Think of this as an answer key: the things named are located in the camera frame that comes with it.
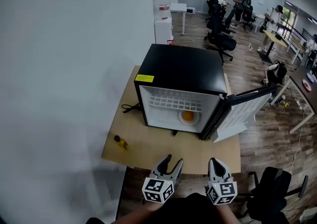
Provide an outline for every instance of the fridge foot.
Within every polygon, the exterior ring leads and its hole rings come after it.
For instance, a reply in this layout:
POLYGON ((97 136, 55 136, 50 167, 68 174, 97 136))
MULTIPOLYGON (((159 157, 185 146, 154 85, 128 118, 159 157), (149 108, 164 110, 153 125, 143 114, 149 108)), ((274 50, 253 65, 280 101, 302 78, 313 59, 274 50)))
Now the fridge foot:
POLYGON ((173 137, 175 137, 175 135, 178 133, 178 130, 172 130, 173 133, 173 137))

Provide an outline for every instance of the white cabinet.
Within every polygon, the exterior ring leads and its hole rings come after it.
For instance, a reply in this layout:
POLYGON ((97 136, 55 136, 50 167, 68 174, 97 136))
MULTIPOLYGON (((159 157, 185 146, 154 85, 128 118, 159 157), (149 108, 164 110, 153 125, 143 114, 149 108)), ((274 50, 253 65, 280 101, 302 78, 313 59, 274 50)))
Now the white cabinet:
POLYGON ((156 20, 154 26, 156 44, 167 44, 167 40, 173 40, 171 17, 164 20, 156 20))

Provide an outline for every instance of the desk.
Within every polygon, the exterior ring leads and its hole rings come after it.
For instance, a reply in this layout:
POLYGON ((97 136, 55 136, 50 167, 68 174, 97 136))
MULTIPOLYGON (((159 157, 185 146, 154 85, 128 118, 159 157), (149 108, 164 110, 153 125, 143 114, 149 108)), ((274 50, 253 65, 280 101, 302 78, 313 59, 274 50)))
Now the desk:
MULTIPOLYGON (((139 68, 139 66, 134 67, 124 90, 106 140, 102 158, 126 166, 151 170, 162 157, 172 154, 169 167, 174 167, 176 162, 183 158, 182 173, 207 174, 208 161, 211 157, 215 157, 225 162, 232 173, 241 172, 238 135, 216 143, 211 140, 199 140, 196 134, 189 132, 180 131, 173 137, 171 130, 145 126, 140 111, 122 113, 122 104, 135 105, 138 103, 133 81, 139 68), (115 135, 119 135, 127 141, 130 146, 128 152, 118 147, 113 139, 115 135)), ((227 79, 226 84, 228 94, 230 94, 227 79)))
POLYGON ((183 29, 182 35, 185 35, 185 15, 187 12, 187 5, 181 3, 171 3, 170 4, 170 11, 171 12, 182 12, 183 13, 183 29))
POLYGON ((302 57, 301 57, 301 55, 300 55, 300 52, 306 53, 306 48, 301 45, 301 41, 300 41, 300 40, 293 39, 292 41, 293 41, 294 44, 297 46, 296 54, 295 54, 295 56, 294 56, 294 58, 293 58, 293 60, 292 60, 292 64, 293 64, 293 63, 295 62, 295 60, 296 60, 297 57, 299 57, 300 60, 302 60, 302 57))
POLYGON ((300 128, 304 123, 306 123, 317 111, 317 83, 311 83, 309 79, 307 78, 307 70, 303 66, 299 67, 293 74, 290 75, 289 80, 286 82, 285 86, 282 88, 282 90, 278 93, 278 95, 274 98, 274 100, 271 102, 271 106, 274 105, 274 103, 277 101, 277 99, 284 93, 284 91, 287 89, 288 85, 290 83, 293 84, 295 89, 300 93, 304 101, 306 102, 306 105, 304 109, 307 107, 310 109, 311 113, 304 118, 303 121, 301 121, 298 125, 296 125, 293 129, 289 131, 290 134, 293 134, 294 131, 296 131, 298 128, 300 128), (306 79, 311 87, 312 91, 308 92, 304 86, 303 86, 303 79, 306 79))
POLYGON ((269 46, 269 49, 267 51, 267 53, 263 53, 263 52, 259 52, 259 55, 262 59, 263 62, 267 62, 267 63, 272 63, 271 59, 268 57, 269 53, 271 52, 272 48, 273 48, 273 45, 274 43, 277 43, 277 44, 280 44, 284 47, 287 48, 287 45, 284 43, 283 39, 282 40, 279 40, 275 37, 275 33, 271 33, 267 30, 263 30, 263 32, 268 36, 268 38, 272 41, 271 42, 271 45, 269 46))
MULTIPOLYGON (((260 13, 257 13, 257 12, 253 12, 252 15, 253 15, 255 18, 258 18, 258 19, 263 20, 263 21, 264 21, 264 19, 265 19, 265 16, 264 16, 264 15, 262 15, 262 14, 260 14, 260 13)), ((258 27, 260 26, 260 24, 261 24, 263 21, 258 21, 258 22, 256 23, 256 28, 255 28, 255 30, 254 30, 254 33, 257 32, 258 27)))

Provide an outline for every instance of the dark tabletop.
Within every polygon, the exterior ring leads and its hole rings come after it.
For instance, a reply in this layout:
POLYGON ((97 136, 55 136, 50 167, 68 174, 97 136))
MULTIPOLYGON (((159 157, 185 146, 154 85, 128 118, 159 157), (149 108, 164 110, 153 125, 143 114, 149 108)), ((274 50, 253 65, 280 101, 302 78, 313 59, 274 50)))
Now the dark tabletop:
POLYGON ((290 75, 290 78, 294 81, 295 85, 301 90, 303 95, 306 97, 308 103, 312 106, 315 113, 317 113, 317 83, 312 83, 307 77, 308 70, 301 66, 294 73, 290 75), (303 79, 312 87, 312 91, 308 92, 303 86, 303 79))
POLYGON ((205 94, 227 94, 218 52, 152 44, 139 74, 154 76, 153 87, 205 94))

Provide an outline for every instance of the yellow bottle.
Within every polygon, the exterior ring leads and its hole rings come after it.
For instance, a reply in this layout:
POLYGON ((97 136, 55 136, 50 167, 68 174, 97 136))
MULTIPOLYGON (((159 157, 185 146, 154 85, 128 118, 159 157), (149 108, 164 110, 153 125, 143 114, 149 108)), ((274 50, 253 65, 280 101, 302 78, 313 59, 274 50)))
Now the yellow bottle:
POLYGON ((114 140, 117 142, 117 145, 121 147, 124 151, 129 150, 129 145, 124 139, 121 139, 118 135, 115 135, 114 140))

